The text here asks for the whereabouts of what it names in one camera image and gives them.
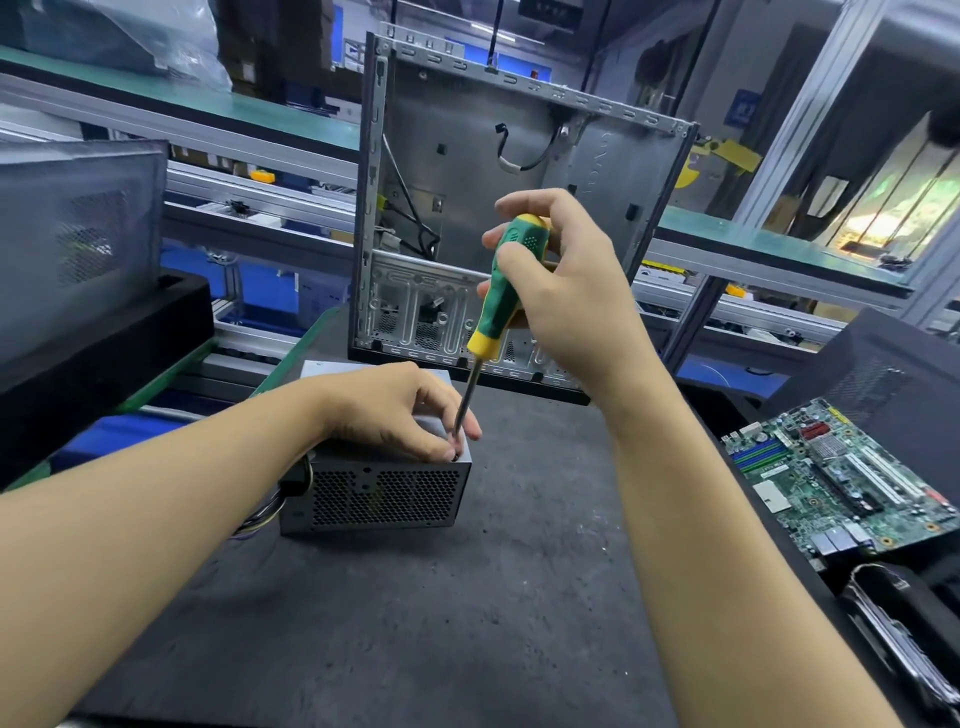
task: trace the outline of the power supply cable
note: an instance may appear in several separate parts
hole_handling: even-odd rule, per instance
[[[420,245],[420,254],[427,260],[435,260],[437,257],[437,244],[440,243],[440,236],[433,232],[420,218],[420,214],[417,212],[417,206],[414,205],[413,196],[410,194],[410,188],[407,187],[407,183],[403,179],[403,174],[400,172],[400,167],[396,163],[396,157],[394,157],[394,151],[390,148],[390,142],[387,141],[387,135],[383,134],[382,138],[383,150],[387,153],[387,159],[390,160],[390,165],[394,168],[396,180],[400,185],[400,191],[403,193],[403,198],[407,201],[407,206],[410,207],[411,214],[408,215],[389,200],[387,201],[387,206],[391,211],[396,212],[405,220],[417,226],[417,243]],[[430,235],[433,240],[429,243],[424,243],[423,237],[425,234]]]
[[[500,137],[500,144],[496,148],[496,160],[500,164],[500,169],[505,172],[510,172],[513,175],[518,175],[520,172],[529,172],[531,169],[538,167],[543,164],[543,161],[547,158],[547,155],[550,154],[550,148],[553,146],[553,143],[557,140],[557,134],[560,132],[560,124],[557,124],[553,128],[553,133],[550,135],[550,141],[547,143],[546,148],[535,161],[532,161],[530,164],[514,164],[511,161],[508,161],[503,157],[503,148],[507,146],[507,137],[510,136],[510,130],[507,128],[507,125],[502,121],[497,124],[493,130],[499,134],[503,134]]]

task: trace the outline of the green and yellow screwdriver handle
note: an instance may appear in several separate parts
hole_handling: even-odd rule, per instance
[[[507,226],[496,247],[499,250],[504,243],[519,243],[534,254],[537,260],[543,260],[549,240],[550,229],[547,224],[537,215],[523,214],[515,217]],[[503,331],[519,308],[520,297],[507,277],[500,272],[496,265],[496,254],[494,254],[490,290],[483,301],[483,311],[480,313],[476,329],[467,342],[467,350],[477,359],[495,358],[500,351],[500,338],[503,336]]]

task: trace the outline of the yellow clip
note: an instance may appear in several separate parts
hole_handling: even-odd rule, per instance
[[[840,413],[840,410],[837,409],[836,407],[828,407],[828,408],[827,408],[827,412],[829,412],[831,415],[833,415],[837,420],[839,420],[840,422],[842,422],[844,425],[849,425],[849,424],[850,424],[850,420],[848,420],[846,417],[844,417],[844,416]]]

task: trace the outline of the power supply unit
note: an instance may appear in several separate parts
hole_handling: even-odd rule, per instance
[[[360,369],[364,364],[307,361],[304,376]],[[442,370],[433,371],[449,383]],[[415,413],[428,432],[446,437],[438,417]],[[451,463],[423,463],[404,453],[327,440],[310,459],[313,482],[300,497],[288,498],[280,511],[284,536],[327,531],[450,526],[470,472],[469,446]]]

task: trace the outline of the metal side panel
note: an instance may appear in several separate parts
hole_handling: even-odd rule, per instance
[[[569,189],[633,277],[696,124],[373,34],[365,67],[351,356],[465,370],[492,265],[477,241],[515,190]],[[380,230],[409,244],[423,226],[440,236],[436,259],[378,247]],[[582,396],[529,331],[508,332],[484,371],[489,386]]]

